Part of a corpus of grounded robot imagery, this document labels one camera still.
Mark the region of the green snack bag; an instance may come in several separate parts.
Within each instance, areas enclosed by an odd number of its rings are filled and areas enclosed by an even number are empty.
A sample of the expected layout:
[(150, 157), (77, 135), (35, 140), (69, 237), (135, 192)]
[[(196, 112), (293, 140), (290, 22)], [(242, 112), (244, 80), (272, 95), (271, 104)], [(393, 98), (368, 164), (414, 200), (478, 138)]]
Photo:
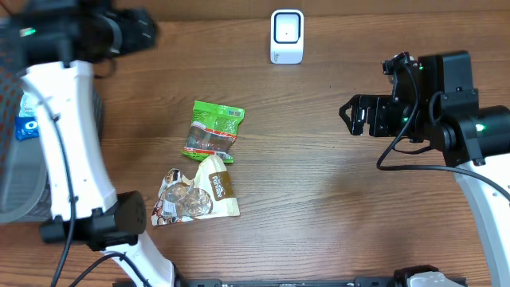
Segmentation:
[(197, 161), (217, 155), (224, 163), (233, 163), (228, 150), (236, 141), (244, 118), (243, 108), (196, 100), (182, 153)]

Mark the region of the light teal snack packet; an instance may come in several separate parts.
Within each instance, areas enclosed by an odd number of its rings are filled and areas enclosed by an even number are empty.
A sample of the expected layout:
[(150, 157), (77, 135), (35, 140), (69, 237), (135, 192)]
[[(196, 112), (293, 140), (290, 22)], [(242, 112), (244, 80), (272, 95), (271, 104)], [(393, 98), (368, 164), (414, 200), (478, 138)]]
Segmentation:
[(33, 117), (37, 115), (37, 96), (31, 92), (24, 91), (23, 96), (20, 100), (20, 109), (18, 116), (21, 118)]

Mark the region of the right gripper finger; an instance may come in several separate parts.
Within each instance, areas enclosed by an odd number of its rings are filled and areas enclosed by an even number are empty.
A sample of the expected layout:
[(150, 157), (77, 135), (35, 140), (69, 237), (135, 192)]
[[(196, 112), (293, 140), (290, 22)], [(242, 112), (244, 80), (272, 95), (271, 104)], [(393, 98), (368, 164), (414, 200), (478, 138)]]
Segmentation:
[(365, 108), (351, 108), (351, 134), (361, 136), (367, 122), (367, 110)]
[(369, 99), (366, 95), (354, 95), (346, 104), (339, 108), (339, 116), (344, 123), (365, 123)]

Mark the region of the blue Oreo packet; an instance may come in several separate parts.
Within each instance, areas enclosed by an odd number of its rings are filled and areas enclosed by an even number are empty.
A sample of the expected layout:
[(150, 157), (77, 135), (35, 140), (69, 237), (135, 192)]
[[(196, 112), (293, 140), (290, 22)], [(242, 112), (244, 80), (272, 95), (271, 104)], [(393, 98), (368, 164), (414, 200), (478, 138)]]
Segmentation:
[(18, 141), (29, 140), (39, 137), (38, 123), (34, 117), (15, 118), (15, 137)]

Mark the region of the beige cookie bag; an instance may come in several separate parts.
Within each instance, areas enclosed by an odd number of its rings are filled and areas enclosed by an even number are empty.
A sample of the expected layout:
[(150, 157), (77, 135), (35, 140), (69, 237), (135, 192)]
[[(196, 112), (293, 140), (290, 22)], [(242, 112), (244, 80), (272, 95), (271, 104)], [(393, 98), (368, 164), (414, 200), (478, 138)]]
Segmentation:
[(151, 215), (153, 226), (240, 214), (230, 174), (217, 155), (204, 159), (192, 179), (179, 169), (170, 169), (158, 197)]

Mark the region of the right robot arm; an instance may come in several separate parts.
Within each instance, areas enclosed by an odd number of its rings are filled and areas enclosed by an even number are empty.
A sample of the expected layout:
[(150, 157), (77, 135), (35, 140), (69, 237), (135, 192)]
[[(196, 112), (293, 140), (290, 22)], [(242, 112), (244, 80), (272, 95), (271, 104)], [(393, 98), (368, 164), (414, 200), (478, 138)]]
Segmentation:
[(397, 144), (427, 142), (418, 149), (442, 153), (444, 165), (394, 165), (394, 171), (447, 171), (454, 174), (473, 213), (494, 286), (509, 284), (509, 109), (482, 108), (473, 83), (471, 57), (461, 50), (413, 58), (408, 52), (382, 62), (393, 85), (389, 95), (356, 94), (339, 116), (353, 136), (368, 126), (373, 137)]

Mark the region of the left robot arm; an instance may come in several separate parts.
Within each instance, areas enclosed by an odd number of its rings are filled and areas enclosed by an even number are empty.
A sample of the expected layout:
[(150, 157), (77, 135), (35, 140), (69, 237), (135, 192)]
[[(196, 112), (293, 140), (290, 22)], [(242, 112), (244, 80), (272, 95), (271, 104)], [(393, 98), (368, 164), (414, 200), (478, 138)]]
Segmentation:
[(158, 27), (143, 8), (110, 1), (30, 1), (5, 25), (14, 71), (36, 100), (49, 177), (46, 243), (82, 243), (114, 260), (136, 286), (173, 286), (174, 264), (147, 233), (138, 191), (118, 193), (108, 176), (94, 115), (95, 63), (155, 46)]

